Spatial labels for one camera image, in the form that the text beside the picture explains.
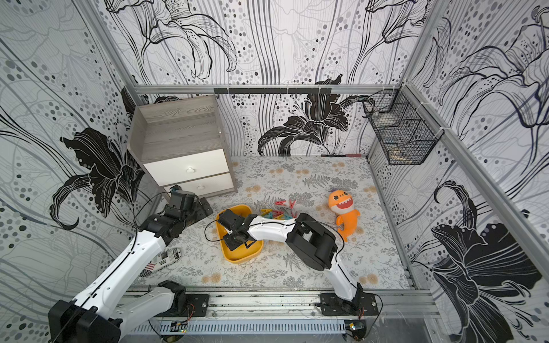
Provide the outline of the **yellow plastic storage tray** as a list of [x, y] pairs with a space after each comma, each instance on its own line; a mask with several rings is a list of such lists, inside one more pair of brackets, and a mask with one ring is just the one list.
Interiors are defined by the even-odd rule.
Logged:
[[[240, 204], [234, 207], [230, 207], [230, 210], [233, 211], [235, 214], [241, 215], [243, 217], [247, 217], [247, 215], [252, 214], [251, 208], [245, 204]], [[221, 239], [220, 246], [222, 248], [223, 256], [228, 262], [231, 262], [233, 264], [240, 264], [248, 260], [251, 260], [252, 258], [257, 257], [261, 253], [264, 247], [263, 241], [256, 242], [256, 243], [253, 243], [252, 241], [248, 241], [247, 242], [247, 244], [249, 244], [248, 248], [244, 245], [241, 245], [234, 251], [231, 251], [223, 240], [223, 237], [227, 235], [227, 230], [221, 224], [218, 224], [218, 223], [216, 224], [216, 227], [217, 227], [217, 234]]]

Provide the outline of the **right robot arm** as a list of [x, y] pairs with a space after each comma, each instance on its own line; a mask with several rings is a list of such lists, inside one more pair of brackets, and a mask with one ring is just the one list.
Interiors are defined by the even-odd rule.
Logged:
[[358, 306], [363, 288], [347, 276], [338, 257], [336, 236], [310, 215], [303, 213], [291, 220], [274, 220], [256, 214], [243, 217], [226, 210], [217, 223], [227, 231], [223, 240], [231, 251], [259, 241], [285, 243], [309, 268], [324, 273], [341, 301]]

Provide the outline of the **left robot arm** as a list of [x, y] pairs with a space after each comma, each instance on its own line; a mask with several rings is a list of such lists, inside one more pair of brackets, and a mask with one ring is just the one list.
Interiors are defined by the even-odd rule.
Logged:
[[120, 307], [134, 280], [172, 240], [212, 214], [208, 201], [175, 186], [161, 214], [149, 216], [129, 246], [106, 270], [70, 301], [60, 300], [48, 314], [52, 342], [119, 342], [158, 314], [192, 315], [186, 289], [172, 281]]

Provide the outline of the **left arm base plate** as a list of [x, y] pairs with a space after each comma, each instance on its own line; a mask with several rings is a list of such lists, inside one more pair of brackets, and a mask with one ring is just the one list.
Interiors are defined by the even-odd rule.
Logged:
[[180, 294], [174, 298], [171, 316], [206, 317], [210, 296], [208, 294]]

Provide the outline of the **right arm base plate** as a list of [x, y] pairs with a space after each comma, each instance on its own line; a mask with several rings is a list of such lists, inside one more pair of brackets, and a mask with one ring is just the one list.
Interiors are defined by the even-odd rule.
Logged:
[[380, 312], [375, 295], [359, 292], [351, 301], [343, 300], [335, 293], [321, 293], [317, 303], [325, 317], [377, 316]]

